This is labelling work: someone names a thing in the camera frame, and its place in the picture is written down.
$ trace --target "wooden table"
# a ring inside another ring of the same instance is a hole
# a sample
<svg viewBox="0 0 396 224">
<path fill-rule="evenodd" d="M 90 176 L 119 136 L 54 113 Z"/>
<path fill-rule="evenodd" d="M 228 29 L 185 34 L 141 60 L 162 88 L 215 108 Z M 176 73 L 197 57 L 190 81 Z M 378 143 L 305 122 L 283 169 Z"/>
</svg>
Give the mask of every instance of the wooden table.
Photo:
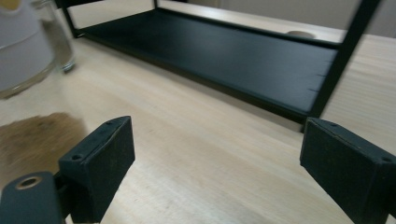
<svg viewBox="0 0 396 224">
<path fill-rule="evenodd" d="M 328 40 L 343 33 L 163 4 Z M 86 26 L 150 8 L 150 1 L 117 0 L 72 11 L 77 25 Z M 351 222 L 300 166 L 298 124 L 87 39 L 72 43 L 77 66 L 64 76 L 64 91 L 88 128 L 133 118 L 136 161 L 103 223 Z M 396 154 L 396 39 L 363 37 L 322 118 Z"/>
</svg>

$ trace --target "black tray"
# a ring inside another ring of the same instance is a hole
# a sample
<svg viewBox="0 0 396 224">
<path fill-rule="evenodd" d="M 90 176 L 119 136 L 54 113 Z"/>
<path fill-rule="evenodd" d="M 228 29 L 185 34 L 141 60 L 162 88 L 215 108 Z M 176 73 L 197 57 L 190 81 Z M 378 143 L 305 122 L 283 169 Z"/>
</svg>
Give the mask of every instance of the black tray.
<svg viewBox="0 0 396 224">
<path fill-rule="evenodd" d="M 74 28 L 71 20 L 69 24 L 75 36 L 87 37 L 304 123 L 307 117 L 320 116 L 377 3 L 362 1 L 342 44 L 160 7 L 82 29 Z M 76 4 L 63 6 L 66 18 L 72 5 Z"/>
</svg>

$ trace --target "glass jar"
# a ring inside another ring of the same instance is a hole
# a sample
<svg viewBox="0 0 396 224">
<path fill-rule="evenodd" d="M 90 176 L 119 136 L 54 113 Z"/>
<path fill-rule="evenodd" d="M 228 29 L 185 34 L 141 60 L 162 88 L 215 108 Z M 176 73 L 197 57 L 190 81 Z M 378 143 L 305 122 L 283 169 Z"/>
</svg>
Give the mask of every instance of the glass jar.
<svg viewBox="0 0 396 224">
<path fill-rule="evenodd" d="M 58 160 L 86 136 L 64 78 L 33 10 L 0 5 L 0 190 L 38 171 L 56 173 Z"/>
<path fill-rule="evenodd" d="M 35 9 L 44 31 L 55 51 L 57 63 L 64 72 L 68 72 L 75 65 L 73 49 L 67 39 L 66 33 L 59 21 L 52 0 L 30 0 Z"/>
</svg>

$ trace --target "wood grain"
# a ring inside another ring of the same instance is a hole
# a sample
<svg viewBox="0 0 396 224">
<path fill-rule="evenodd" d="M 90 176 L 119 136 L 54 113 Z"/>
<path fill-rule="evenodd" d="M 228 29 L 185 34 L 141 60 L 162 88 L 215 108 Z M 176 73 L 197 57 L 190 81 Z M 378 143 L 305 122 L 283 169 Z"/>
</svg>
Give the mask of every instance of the wood grain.
<svg viewBox="0 0 396 224">
<path fill-rule="evenodd" d="M 116 16 L 121 3 L 95 10 Z M 84 24 L 102 16 L 74 10 Z M 89 40 L 73 44 L 77 66 L 65 92 L 89 129 L 133 118 L 136 161 L 103 223 L 351 223 L 300 166 L 297 124 Z M 396 154 L 395 64 L 395 39 L 365 36 L 322 117 Z"/>
</svg>

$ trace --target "white wall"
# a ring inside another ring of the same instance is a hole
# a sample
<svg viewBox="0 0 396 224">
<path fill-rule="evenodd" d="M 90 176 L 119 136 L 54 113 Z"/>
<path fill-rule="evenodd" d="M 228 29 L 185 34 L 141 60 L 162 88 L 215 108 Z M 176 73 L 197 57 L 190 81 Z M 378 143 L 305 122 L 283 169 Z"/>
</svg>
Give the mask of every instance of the white wall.
<svg viewBox="0 0 396 224">
<path fill-rule="evenodd" d="M 190 0 L 191 3 L 346 29 L 360 0 Z M 383 0 L 369 33 L 396 37 L 396 0 Z"/>
</svg>

